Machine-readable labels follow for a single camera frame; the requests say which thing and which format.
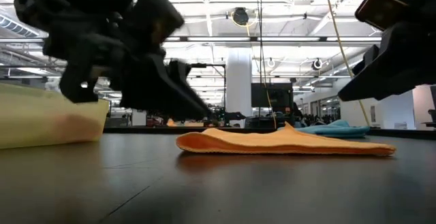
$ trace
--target ceiling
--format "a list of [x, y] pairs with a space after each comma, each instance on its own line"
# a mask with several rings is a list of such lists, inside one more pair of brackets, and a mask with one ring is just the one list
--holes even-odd
[[[222, 36], [222, 37], [246, 37], [260, 35], [260, 21], [257, 0], [170, 0], [175, 8], [185, 17], [186, 24], [174, 33], [174, 36]], [[362, 0], [331, 0], [337, 26], [343, 37], [379, 37], [380, 33], [369, 25], [358, 22], [354, 18], [354, 12]], [[35, 32], [38, 37], [46, 37], [47, 34], [32, 27], [26, 26], [17, 19], [13, 0], [0, 0], [0, 16], [16, 23], [17, 27], [5, 27], [0, 23], [0, 37], [23, 38], [22, 32], [17, 29], [25, 29]], [[250, 27], [240, 27], [232, 21], [232, 12], [236, 7], [245, 7], [249, 15]], [[329, 14], [327, 0], [262, 0], [262, 35], [263, 36], [298, 36], [298, 37], [328, 37], [336, 36]], [[362, 53], [371, 44], [345, 47], [345, 53], [351, 60], [361, 59]], [[64, 65], [63, 60], [49, 59], [42, 55], [41, 46], [38, 44], [12, 44], [3, 43], [2, 52], [10, 54], [12, 61], [28, 62], [29, 64], [47, 64], [56, 61], [57, 65]], [[253, 81], [259, 81], [260, 47], [258, 44], [235, 44], [224, 42], [192, 43], [192, 42], [166, 42], [163, 45], [167, 50], [167, 59], [185, 59], [189, 63], [225, 63], [228, 49], [233, 47], [246, 47], [252, 49], [253, 58]], [[344, 75], [343, 57], [336, 42], [320, 46], [316, 43], [292, 44], [278, 43], [264, 47], [264, 57], [267, 75]], [[319, 71], [313, 71], [311, 64], [320, 59], [324, 65]], [[7, 65], [5, 58], [0, 58], [0, 63]], [[51, 73], [61, 73], [62, 69], [49, 69]], [[188, 82], [199, 90], [199, 94], [207, 99], [220, 101], [223, 97], [221, 88], [223, 78], [219, 71], [208, 67], [206, 69], [193, 69], [192, 76], [208, 75], [211, 78], [193, 78]], [[34, 75], [23, 70], [13, 70], [14, 75]], [[327, 78], [317, 80], [313, 85], [331, 83], [334, 79]], [[271, 82], [289, 82], [289, 78], [270, 78]], [[314, 82], [314, 79], [299, 78], [298, 85]]]

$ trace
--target table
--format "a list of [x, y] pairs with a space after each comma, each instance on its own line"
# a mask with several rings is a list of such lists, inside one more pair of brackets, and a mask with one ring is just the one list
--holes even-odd
[[176, 135], [0, 150], [0, 223], [436, 223], [436, 142], [394, 157], [190, 155]]

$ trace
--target desk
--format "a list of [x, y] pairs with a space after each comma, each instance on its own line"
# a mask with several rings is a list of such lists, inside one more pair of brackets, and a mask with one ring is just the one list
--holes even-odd
[[0, 150], [0, 223], [436, 223], [436, 142], [395, 157], [181, 155], [175, 135]]

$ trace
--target yellow container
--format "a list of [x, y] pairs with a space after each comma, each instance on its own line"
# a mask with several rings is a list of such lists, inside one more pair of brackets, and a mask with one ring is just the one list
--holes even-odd
[[98, 141], [109, 102], [74, 104], [60, 93], [0, 83], [0, 149]]

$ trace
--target orange cloth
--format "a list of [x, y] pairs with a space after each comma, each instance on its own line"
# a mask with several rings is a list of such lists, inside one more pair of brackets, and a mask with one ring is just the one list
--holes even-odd
[[192, 132], [177, 138], [179, 148], [193, 153], [305, 153], [388, 156], [396, 148], [386, 144], [350, 142], [325, 138], [285, 128], [267, 134], [232, 133], [207, 129], [202, 133]]

